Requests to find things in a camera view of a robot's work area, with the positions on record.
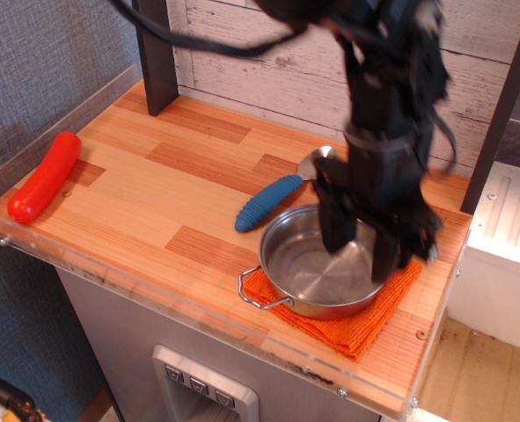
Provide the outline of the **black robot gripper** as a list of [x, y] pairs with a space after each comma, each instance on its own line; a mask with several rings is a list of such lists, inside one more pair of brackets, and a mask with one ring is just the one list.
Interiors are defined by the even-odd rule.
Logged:
[[375, 142], [348, 135], [347, 142], [347, 161], [314, 162], [326, 250], [337, 252], [355, 240], [361, 221], [376, 231], [373, 282], [387, 282], [413, 255], [437, 259], [436, 234], [443, 224], [421, 193], [425, 172], [421, 149], [407, 137]]

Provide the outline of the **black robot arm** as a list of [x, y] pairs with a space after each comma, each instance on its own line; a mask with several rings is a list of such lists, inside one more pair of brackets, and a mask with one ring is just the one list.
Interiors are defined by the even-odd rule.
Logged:
[[351, 118], [348, 158], [314, 163], [323, 242], [337, 252], [360, 222], [376, 232], [371, 278], [383, 282], [412, 256], [436, 253], [441, 222], [421, 194], [436, 102], [448, 73], [434, 1], [262, 1], [271, 18], [303, 30], [320, 25], [344, 53]]

